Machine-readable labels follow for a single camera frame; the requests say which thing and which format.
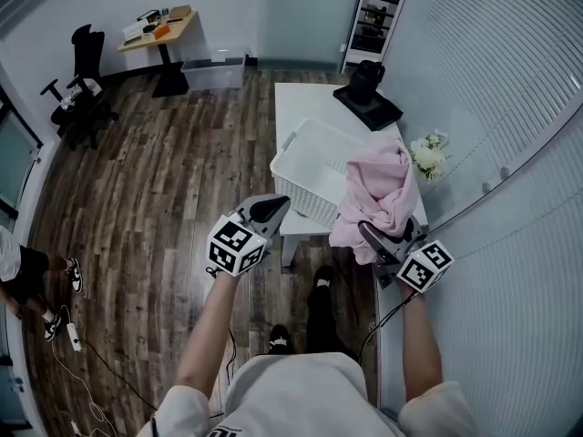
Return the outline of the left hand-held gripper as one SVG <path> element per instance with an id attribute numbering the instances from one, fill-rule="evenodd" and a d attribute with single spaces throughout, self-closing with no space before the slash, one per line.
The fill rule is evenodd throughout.
<path id="1" fill-rule="evenodd" d="M 270 254 L 272 238 L 291 208 L 285 195 L 246 198 L 229 215 L 221 215 L 207 237 L 207 272 L 233 277 L 247 272 Z"/>

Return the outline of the pink clothes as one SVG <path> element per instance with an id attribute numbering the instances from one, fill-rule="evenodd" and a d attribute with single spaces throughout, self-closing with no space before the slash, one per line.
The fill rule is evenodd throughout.
<path id="1" fill-rule="evenodd" d="M 401 237 L 420 198 L 408 151 L 392 137 L 374 135 L 347 162 L 346 185 L 329 243 L 352 249 L 358 264 L 371 264 L 377 255 L 358 224 L 365 221 L 390 237 Z"/>

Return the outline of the white laundry basket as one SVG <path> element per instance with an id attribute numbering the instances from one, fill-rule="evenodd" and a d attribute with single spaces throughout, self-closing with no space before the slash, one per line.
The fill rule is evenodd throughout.
<path id="1" fill-rule="evenodd" d="M 290 133 L 270 164 L 275 191 L 291 208 L 332 229 L 346 190 L 348 161 L 365 142 L 314 118 Z"/>

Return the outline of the person's right forearm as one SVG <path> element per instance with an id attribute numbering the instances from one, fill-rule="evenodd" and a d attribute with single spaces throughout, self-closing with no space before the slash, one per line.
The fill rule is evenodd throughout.
<path id="1" fill-rule="evenodd" d="M 403 371 L 409 402 L 443 382 L 443 367 L 424 296 L 401 281 L 397 287 L 408 300 L 403 306 Z"/>

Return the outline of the person's left forearm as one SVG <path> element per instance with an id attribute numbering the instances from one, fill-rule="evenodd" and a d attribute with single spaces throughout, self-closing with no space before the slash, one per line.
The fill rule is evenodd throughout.
<path id="1" fill-rule="evenodd" d="M 226 349 L 239 280 L 228 273 L 218 273 L 180 356 L 175 384 L 189 386 L 208 399 Z"/>

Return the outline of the person's left black shoe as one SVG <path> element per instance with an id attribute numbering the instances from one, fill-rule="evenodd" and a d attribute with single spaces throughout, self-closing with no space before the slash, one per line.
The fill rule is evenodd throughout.
<path id="1" fill-rule="evenodd" d="M 268 353 L 270 355 L 292 355 L 295 352 L 290 334 L 281 324 L 277 324 L 271 329 L 269 346 Z"/>

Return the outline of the white flower bouquet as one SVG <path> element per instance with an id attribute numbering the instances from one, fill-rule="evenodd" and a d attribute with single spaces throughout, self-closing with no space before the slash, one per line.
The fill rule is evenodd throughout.
<path id="1" fill-rule="evenodd" d="M 446 153 L 448 144 L 449 136 L 438 130 L 410 143 L 408 149 L 411 159 L 426 182 L 432 182 L 443 176 L 446 162 L 450 158 Z"/>

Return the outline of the person's black trousers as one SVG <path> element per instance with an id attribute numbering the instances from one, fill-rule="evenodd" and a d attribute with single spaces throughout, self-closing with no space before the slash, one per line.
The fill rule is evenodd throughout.
<path id="1" fill-rule="evenodd" d="M 308 354 L 340 352 L 357 361 L 356 355 L 345 346 L 337 334 L 330 287 L 315 285 L 307 303 L 309 315 L 306 325 L 305 351 Z"/>

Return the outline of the white low table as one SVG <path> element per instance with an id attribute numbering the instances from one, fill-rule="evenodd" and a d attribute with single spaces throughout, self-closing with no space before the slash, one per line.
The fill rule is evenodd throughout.
<path id="1" fill-rule="evenodd" d="M 282 147 L 290 133 L 292 133 L 292 131 L 294 131 L 306 118 L 317 119 L 325 124 L 337 127 L 350 136 L 358 137 L 365 142 L 364 147 L 371 144 L 373 136 L 378 134 L 385 134 L 403 144 L 398 128 L 395 125 L 391 125 L 380 132 L 373 132 L 366 127 L 361 120 L 349 111 L 347 107 L 332 96 L 332 92 L 336 90 L 336 88 L 335 85 L 324 84 L 276 84 L 275 126 L 277 152 L 278 149 Z M 410 160 L 414 172 L 414 163 L 411 156 Z M 310 230 L 307 229 L 304 221 L 296 218 L 298 215 L 301 214 L 292 210 L 286 217 L 281 226 L 283 234 L 310 234 Z M 421 197 L 417 201 L 412 217 L 416 217 L 420 224 L 425 224 L 426 222 Z M 317 222 L 315 222 L 315 224 L 318 227 L 316 230 L 318 233 L 325 233 L 330 237 L 332 229 L 328 229 Z"/>

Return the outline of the black square tray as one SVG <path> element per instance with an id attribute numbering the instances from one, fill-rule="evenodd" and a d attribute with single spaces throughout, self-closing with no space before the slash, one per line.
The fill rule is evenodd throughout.
<path id="1" fill-rule="evenodd" d="M 354 103 L 348 95 L 348 86 L 340 87 L 332 92 L 332 96 L 347 107 L 371 131 L 380 131 L 399 120 L 403 112 L 390 100 L 375 92 L 373 99 L 367 105 Z"/>

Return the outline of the person's cream t-shirt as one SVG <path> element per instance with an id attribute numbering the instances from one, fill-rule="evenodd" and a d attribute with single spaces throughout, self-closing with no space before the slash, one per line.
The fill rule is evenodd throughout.
<path id="1" fill-rule="evenodd" d="M 397 419 L 367 401 L 363 371 L 339 352 L 259 355 L 235 375 L 222 420 L 208 399 L 172 387 L 137 437 L 477 437 L 457 382 L 409 401 Z"/>

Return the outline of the clear plastic bin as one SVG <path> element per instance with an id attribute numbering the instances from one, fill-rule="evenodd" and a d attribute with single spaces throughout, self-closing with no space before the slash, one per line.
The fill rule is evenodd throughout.
<path id="1" fill-rule="evenodd" d="M 245 56 L 226 57 L 224 61 L 200 59 L 185 61 L 180 69 L 190 91 L 241 88 Z"/>

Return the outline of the black jug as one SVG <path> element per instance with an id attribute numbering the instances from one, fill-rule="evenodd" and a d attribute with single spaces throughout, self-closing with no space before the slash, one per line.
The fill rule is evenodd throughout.
<path id="1" fill-rule="evenodd" d="M 348 85 L 348 96 L 357 105 L 368 105 L 383 80 L 385 67 L 381 62 L 362 61 L 354 70 Z"/>

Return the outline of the white shelf unit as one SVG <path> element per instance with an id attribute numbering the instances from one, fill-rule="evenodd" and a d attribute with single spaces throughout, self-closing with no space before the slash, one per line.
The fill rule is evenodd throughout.
<path id="1" fill-rule="evenodd" d="M 356 0 L 340 71 L 364 60 L 382 62 L 402 0 Z"/>

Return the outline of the wooden desk black pedestal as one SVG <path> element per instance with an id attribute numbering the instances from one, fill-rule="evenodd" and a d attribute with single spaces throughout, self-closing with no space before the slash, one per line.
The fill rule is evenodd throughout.
<path id="1" fill-rule="evenodd" d="M 178 22 L 171 23 L 168 21 L 167 23 L 164 23 L 170 26 L 170 32 L 159 40 L 155 40 L 153 35 L 148 33 L 147 35 L 143 35 L 137 41 L 130 43 L 124 42 L 118 47 L 119 53 L 153 46 L 159 50 L 162 60 L 162 71 L 159 81 L 154 88 L 152 94 L 153 98 L 181 96 L 186 94 L 189 90 L 186 78 L 180 71 L 182 63 L 170 61 L 168 46 L 177 43 L 180 40 L 197 13 L 196 10 L 192 10 L 188 16 L 181 18 Z"/>

